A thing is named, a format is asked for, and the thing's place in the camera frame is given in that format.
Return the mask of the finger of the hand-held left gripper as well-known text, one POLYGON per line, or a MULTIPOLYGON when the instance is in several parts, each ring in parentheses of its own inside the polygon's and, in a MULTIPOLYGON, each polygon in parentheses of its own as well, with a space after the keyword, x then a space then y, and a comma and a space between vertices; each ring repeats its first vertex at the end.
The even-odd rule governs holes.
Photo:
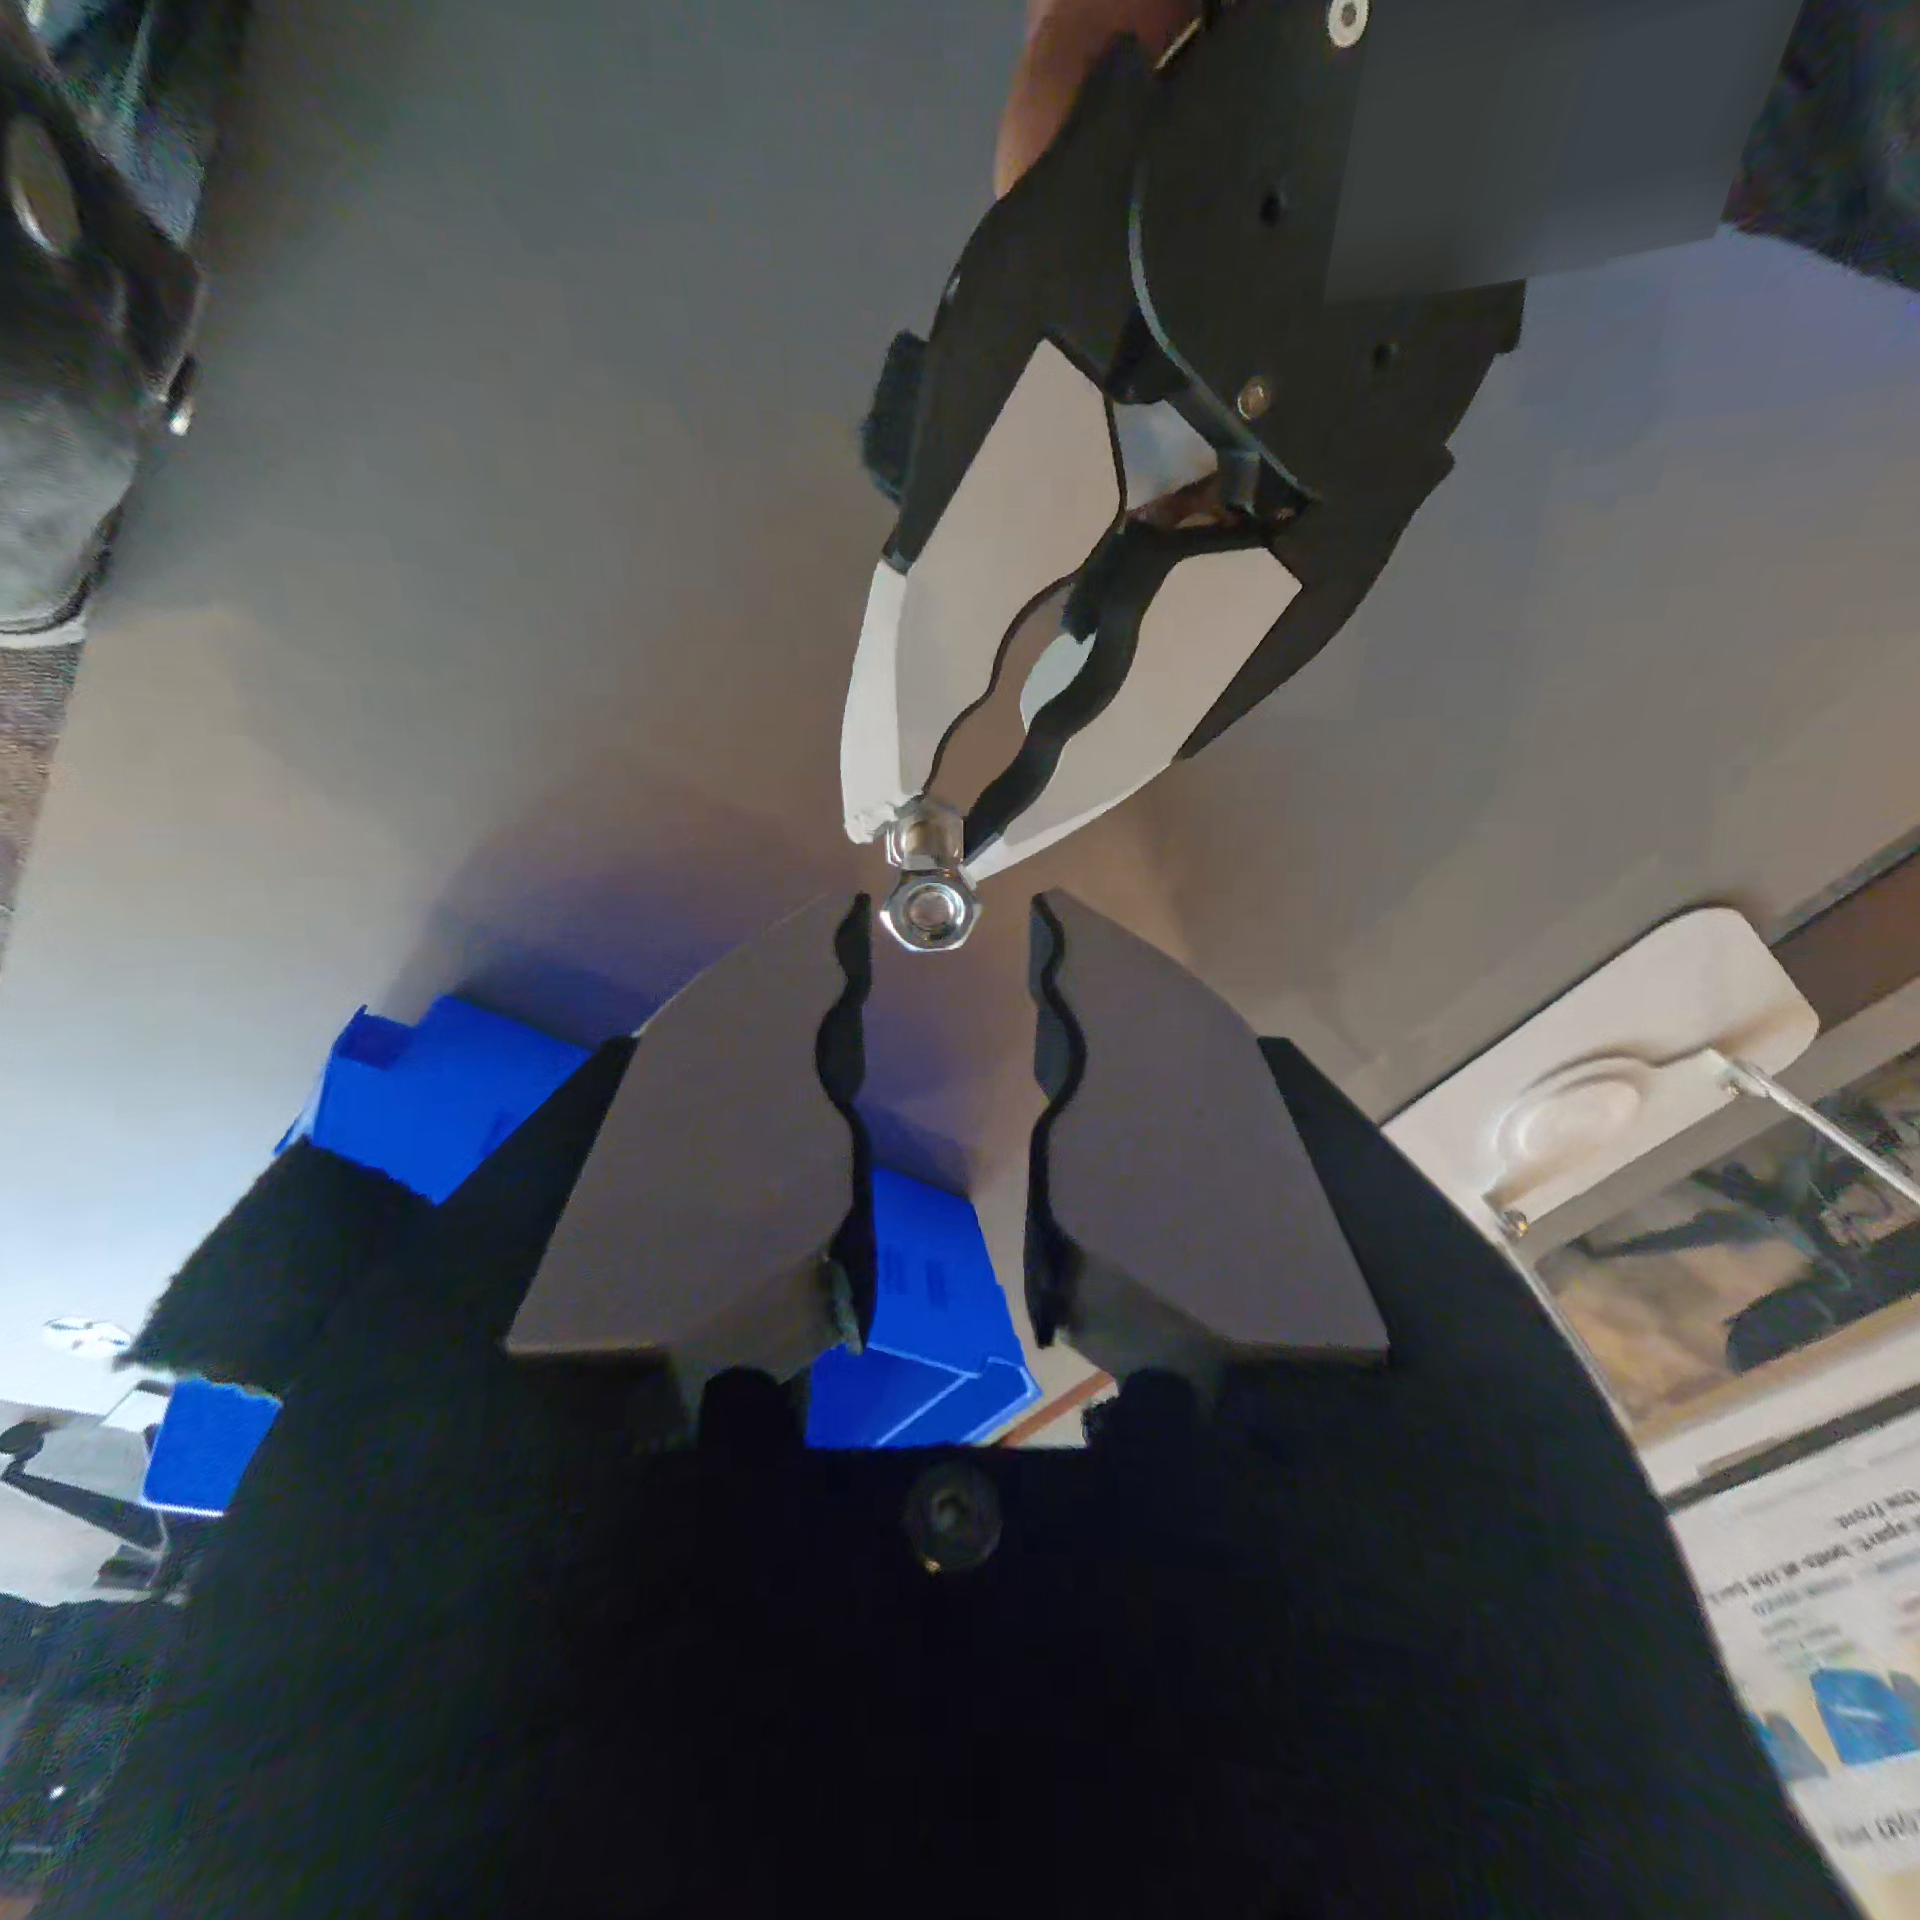
POLYGON ((1249 518, 1119 512, 963 543, 961 706, 995 696, 1021 625, 1047 625, 1002 693, 1021 732, 966 809, 965 872, 1007 872, 1158 776, 1295 594, 1249 518))
POLYGON ((838 748, 853 844, 878 841, 931 790, 939 748, 993 690, 1010 630, 1118 514, 1106 398, 1039 343, 918 554, 873 568, 838 748))

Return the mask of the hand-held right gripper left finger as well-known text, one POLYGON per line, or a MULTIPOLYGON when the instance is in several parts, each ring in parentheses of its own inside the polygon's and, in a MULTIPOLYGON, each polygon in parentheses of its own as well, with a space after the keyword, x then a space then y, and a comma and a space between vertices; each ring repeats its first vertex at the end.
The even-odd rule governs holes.
POLYGON ((653 1010, 507 1329, 517 1359, 637 1359, 681 1420, 716 1375, 861 1353, 878 1302, 857 1111, 873 901, 826 896, 653 1010))

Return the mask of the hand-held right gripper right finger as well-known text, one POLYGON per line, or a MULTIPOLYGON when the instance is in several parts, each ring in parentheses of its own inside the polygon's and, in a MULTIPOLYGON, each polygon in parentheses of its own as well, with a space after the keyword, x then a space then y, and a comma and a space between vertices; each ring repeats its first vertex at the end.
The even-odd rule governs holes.
POLYGON ((1038 1343, 1105 1373, 1381 1361, 1377 1296, 1249 1022, 1068 890, 1031 901, 1028 992, 1038 1343))

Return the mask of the blue plastic bin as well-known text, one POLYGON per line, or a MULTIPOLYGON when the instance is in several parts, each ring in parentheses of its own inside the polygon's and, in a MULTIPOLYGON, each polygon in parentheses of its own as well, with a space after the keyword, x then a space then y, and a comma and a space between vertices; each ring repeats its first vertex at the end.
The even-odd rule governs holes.
MULTIPOLYGON (((279 1152, 316 1145, 425 1202, 449 1200, 579 1070, 585 1049, 461 999, 418 1024, 356 1012, 279 1152)), ((859 1353, 807 1375, 807 1444, 827 1452, 981 1444, 1039 1404, 972 1202, 878 1168, 878 1304, 859 1353)), ((243 1382, 181 1382, 139 1501, 218 1520, 279 1415, 243 1382)))

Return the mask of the person's left forearm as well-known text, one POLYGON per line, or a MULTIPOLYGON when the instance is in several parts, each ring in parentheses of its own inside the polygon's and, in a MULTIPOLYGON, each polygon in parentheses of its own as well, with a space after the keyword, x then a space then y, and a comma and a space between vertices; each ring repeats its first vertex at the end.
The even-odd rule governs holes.
POLYGON ((1003 197, 1061 133, 1086 76, 1115 38, 1164 55, 1199 16, 1197 1, 1028 1, 1023 42, 993 166, 1003 197))

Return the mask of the thin metal rod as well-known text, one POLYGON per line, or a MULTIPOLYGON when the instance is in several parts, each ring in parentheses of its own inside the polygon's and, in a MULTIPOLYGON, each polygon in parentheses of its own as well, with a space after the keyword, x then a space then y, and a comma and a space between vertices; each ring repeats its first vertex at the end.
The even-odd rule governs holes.
POLYGON ((1741 1096, 1758 1096, 1766 1103, 1781 1109, 1790 1117, 1805 1125, 1817 1138, 1831 1145, 1838 1153, 1847 1161, 1857 1164, 1865 1175, 1875 1181, 1883 1184, 1892 1193, 1901 1196, 1914 1208, 1917 1208, 1920 1191, 1916 1177, 1906 1170, 1905 1164, 1890 1158, 1889 1153, 1879 1152, 1870 1143, 1857 1138, 1836 1120, 1823 1116, 1820 1109, 1801 1100, 1799 1095, 1790 1093, 1778 1078, 1766 1073, 1762 1066, 1755 1066, 1738 1055, 1724 1053, 1715 1046, 1708 1049, 1711 1055, 1719 1081, 1727 1087, 1740 1093, 1741 1096))

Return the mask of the printed paper sheet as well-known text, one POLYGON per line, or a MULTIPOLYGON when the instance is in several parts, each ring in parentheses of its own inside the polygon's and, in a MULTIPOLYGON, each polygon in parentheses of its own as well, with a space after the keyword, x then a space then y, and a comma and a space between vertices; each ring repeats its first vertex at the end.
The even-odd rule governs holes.
POLYGON ((1860 1916, 1917 1916, 1916 1388, 1644 1463, 1794 1813, 1860 1916))

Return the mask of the white rounded base plate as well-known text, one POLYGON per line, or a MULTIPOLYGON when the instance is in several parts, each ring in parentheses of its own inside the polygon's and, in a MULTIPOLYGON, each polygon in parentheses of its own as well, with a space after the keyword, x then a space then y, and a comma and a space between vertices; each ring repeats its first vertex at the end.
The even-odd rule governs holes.
POLYGON ((1750 920, 1663 920, 1455 1066, 1382 1135, 1489 1239, 1523 1237, 1778 1073, 1820 1016, 1750 920))

